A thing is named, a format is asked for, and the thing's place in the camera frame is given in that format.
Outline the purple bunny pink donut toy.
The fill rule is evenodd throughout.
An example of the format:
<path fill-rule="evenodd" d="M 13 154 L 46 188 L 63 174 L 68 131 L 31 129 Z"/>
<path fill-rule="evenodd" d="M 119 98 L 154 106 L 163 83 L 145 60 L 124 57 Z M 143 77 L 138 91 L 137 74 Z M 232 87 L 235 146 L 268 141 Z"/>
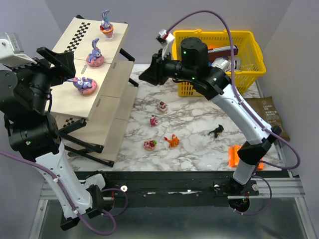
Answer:
<path fill-rule="evenodd" d="M 95 80 L 86 77 L 74 77 L 68 79 L 67 82 L 72 83 L 78 92 L 84 96 L 93 94 L 98 88 Z"/>

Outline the purple bunny cupcake toy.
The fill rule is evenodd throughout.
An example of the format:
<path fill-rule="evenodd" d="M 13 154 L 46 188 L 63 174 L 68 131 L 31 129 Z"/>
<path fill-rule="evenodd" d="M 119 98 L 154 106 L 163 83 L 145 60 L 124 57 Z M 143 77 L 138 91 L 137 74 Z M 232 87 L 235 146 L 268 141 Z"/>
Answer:
<path fill-rule="evenodd" d="M 100 31 L 104 34 L 106 39 L 112 39 L 114 31 L 113 25 L 110 23 L 107 17 L 109 11 L 109 9 L 102 11 L 102 20 L 100 24 Z"/>

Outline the orange dragon toy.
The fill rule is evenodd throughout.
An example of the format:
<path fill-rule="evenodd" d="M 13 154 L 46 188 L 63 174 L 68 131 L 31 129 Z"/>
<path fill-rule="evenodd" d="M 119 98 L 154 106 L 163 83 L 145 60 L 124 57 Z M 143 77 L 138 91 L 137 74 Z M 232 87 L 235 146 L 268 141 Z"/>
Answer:
<path fill-rule="evenodd" d="M 179 139 L 175 134 L 172 134 L 171 139 L 168 139 L 167 137 L 164 137 L 165 141 L 167 141 L 169 143 L 168 147 L 169 148 L 175 148 L 177 146 L 179 146 Z"/>

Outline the black dragon toy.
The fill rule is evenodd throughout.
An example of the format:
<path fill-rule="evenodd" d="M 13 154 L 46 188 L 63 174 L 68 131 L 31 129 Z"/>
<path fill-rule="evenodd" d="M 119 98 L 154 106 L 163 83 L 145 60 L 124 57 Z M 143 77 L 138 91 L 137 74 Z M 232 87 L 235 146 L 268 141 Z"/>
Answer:
<path fill-rule="evenodd" d="M 213 134 L 214 135 L 214 138 L 217 138 L 220 134 L 222 134 L 224 131 L 224 127 L 219 124 L 217 128 L 215 128 L 214 130 L 210 131 L 208 134 L 211 135 Z"/>

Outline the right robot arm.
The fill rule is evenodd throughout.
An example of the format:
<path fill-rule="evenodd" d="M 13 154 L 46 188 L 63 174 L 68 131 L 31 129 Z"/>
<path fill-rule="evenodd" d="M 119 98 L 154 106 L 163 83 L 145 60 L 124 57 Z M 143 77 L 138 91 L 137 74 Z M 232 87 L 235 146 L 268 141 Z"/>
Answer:
<path fill-rule="evenodd" d="M 234 184 L 246 185 L 281 129 L 266 122 L 258 124 L 259 115 L 239 96 L 230 77 L 222 69 L 209 66 L 208 47 L 199 38 L 182 40 L 180 61 L 163 52 L 160 49 L 152 56 L 150 66 L 139 79 L 154 86 L 163 85 L 169 78 L 189 82 L 198 93 L 219 106 L 246 137 L 238 151 L 239 163 L 232 176 Z"/>

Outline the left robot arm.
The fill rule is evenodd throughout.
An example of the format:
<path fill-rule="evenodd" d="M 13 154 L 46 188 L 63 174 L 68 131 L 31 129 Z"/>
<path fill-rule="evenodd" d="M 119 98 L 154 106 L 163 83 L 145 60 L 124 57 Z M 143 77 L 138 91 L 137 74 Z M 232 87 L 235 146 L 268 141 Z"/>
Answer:
<path fill-rule="evenodd" d="M 74 54 L 40 47 L 41 59 L 4 50 L 0 61 L 0 110 L 9 144 L 44 177 L 63 210 L 61 228 L 68 230 L 84 215 L 102 213 L 105 179 L 101 172 L 80 183 L 67 161 L 55 118 L 50 113 L 51 87 L 75 76 Z"/>

